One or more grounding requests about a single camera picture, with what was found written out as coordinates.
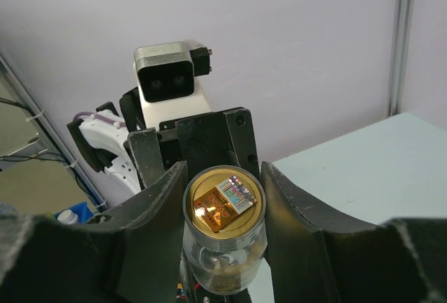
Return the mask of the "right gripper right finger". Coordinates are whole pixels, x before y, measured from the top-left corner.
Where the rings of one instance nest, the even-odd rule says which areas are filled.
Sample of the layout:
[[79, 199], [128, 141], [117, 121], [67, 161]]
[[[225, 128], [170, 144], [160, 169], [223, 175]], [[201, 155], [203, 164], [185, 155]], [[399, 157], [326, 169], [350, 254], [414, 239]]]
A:
[[446, 220], [374, 225], [261, 166], [276, 302], [445, 302]]

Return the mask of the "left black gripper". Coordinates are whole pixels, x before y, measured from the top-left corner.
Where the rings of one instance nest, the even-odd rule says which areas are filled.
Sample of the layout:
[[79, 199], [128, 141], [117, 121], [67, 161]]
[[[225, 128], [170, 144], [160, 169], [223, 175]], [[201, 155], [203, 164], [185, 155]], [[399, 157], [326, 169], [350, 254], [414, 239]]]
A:
[[178, 161], [188, 177], [218, 165], [231, 165], [260, 177], [251, 113], [246, 108], [207, 112], [130, 132], [128, 143], [142, 189], [151, 186]]

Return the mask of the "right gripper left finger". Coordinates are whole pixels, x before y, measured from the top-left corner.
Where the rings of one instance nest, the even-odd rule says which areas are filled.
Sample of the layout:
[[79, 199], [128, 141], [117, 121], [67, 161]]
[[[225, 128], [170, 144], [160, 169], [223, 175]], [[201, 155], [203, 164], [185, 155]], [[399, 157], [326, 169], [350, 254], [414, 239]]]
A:
[[2, 302], [174, 302], [187, 166], [87, 224], [1, 217]]

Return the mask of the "clear pill bottle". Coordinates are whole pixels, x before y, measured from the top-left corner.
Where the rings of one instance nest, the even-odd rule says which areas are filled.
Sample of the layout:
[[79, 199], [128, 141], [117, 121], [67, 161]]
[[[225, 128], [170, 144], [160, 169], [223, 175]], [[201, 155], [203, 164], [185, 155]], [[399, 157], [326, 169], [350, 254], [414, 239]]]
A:
[[247, 289], [268, 245], [261, 183], [242, 168], [214, 166], [189, 182], [182, 209], [182, 248], [197, 282], [215, 295]]

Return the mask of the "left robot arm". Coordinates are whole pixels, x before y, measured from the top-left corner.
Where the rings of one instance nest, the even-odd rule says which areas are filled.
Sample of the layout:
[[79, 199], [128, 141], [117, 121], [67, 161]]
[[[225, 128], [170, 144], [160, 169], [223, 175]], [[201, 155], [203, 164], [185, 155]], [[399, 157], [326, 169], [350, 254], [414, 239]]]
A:
[[155, 175], [162, 175], [176, 162], [186, 161], [188, 174], [217, 165], [231, 165], [260, 177], [251, 113], [246, 108], [213, 112], [200, 84], [192, 95], [171, 102], [148, 103], [136, 87], [119, 101], [95, 112], [80, 112], [68, 123], [83, 159], [95, 172], [119, 182], [131, 195], [140, 192], [143, 181], [131, 153], [128, 136], [154, 128], [154, 149], [147, 159]]

